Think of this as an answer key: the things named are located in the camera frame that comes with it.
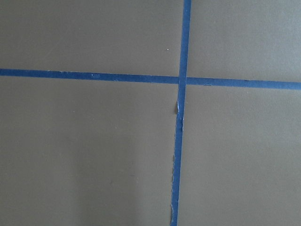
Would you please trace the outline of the brown paper table cover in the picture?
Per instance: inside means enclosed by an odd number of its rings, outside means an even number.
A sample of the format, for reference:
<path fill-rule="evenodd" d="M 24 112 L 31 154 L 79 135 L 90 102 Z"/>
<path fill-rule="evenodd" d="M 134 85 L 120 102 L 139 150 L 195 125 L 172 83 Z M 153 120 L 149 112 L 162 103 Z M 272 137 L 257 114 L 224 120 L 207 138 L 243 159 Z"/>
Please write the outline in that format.
<path fill-rule="evenodd" d="M 3 0 L 3 226 L 298 226 L 298 0 Z"/>

